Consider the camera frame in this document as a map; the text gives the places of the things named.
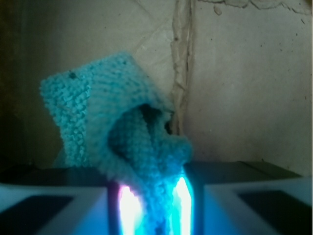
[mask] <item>black panel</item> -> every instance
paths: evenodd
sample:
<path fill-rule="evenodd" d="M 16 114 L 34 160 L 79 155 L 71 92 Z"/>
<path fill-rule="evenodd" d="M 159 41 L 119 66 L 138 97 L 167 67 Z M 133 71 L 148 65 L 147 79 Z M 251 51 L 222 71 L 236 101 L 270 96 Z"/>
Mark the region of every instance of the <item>black panel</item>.
<path fill-rule="evenodd" d="M 28 197 L 0 213 L 0 234 L 35 234 L 71 200 L 69 196 Z"/>
<path fill-rule="evenodd" d="M 250 192 L 239 197 L 281 234 L 312 234 L 312 207 L 283 191 Z"/>

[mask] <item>turquoise knitted fabric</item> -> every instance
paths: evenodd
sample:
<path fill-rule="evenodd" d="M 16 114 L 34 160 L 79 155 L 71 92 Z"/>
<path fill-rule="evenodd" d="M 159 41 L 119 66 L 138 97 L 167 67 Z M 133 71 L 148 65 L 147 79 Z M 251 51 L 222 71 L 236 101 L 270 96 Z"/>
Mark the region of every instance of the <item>turquoise knitted fabric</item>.
<path fill-rule="evenodd" d="M 147 234 L 168 234 L 172 190 L 191 158 L 169 135 L 173 105 L 128 53 L 49 77 L 41 95 L 60 127 L 66 166 L 95 166 L 141 198 Z"/>

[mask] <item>peeling paint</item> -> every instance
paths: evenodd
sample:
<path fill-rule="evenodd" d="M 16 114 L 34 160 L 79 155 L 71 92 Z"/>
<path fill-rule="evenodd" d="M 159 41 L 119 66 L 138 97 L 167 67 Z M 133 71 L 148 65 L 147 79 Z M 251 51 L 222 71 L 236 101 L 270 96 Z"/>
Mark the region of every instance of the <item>peeling paint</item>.
<path fill-rule="evenodd" d="M 278 6 L 283 6 L 285 9 L 298 14 L 311 15 L 312 6 L 305 1 L 298 0 L 198 0 L 211 3 L 224 3 L 234 7 L 245 8 L 250 3 L 259 10 L 272 9 Z"/>

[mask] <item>blue light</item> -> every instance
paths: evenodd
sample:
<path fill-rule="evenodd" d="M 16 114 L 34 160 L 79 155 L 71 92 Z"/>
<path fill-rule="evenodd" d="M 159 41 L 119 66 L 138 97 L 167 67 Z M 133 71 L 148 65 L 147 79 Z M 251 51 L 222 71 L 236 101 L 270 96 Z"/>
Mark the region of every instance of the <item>blue light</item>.
<path fill-rule="evenodd" d="M 180 177 L 173 189 L 173 208 L 170 222 L 171 235 L 190 235 L 192 231 L 192 191 L 186 177 Z M 120 226 L 124 235 L 143 235 L 142 207 L 138 197 L 128 186 L 119 192 Z"/>

